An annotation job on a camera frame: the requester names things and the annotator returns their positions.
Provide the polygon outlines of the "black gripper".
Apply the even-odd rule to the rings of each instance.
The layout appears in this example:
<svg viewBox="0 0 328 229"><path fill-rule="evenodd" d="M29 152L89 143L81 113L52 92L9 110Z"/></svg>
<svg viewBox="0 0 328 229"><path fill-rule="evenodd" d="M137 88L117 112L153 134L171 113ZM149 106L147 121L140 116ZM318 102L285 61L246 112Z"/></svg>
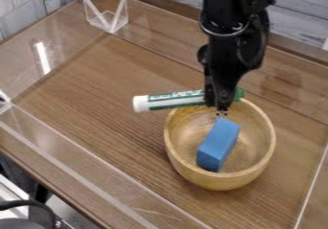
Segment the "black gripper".
<svg viewBox="0 0 328 229"><path fill-rule="evenodd" d="M212 106L216 115L227 115L234 101L239 79L261 67L266 52L269 17L255 14L247 28L232 37L208 35L208 43L196 52L196 59L203 66L204 104Z"/></svg>

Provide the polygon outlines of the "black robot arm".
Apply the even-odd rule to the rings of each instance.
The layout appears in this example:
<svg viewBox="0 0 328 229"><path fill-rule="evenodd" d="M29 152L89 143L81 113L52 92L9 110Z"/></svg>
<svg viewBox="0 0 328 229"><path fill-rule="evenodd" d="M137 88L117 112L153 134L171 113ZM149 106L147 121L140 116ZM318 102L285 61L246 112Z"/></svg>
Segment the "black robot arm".
<svg viewBox="0 0 328 229"><path fill-rule="evenodd" d="M239 79L261 67L270 21L267 7L275 0L202 0L199 28L207 43L196 51L203 67L204 104L227 114Z"/></svg>

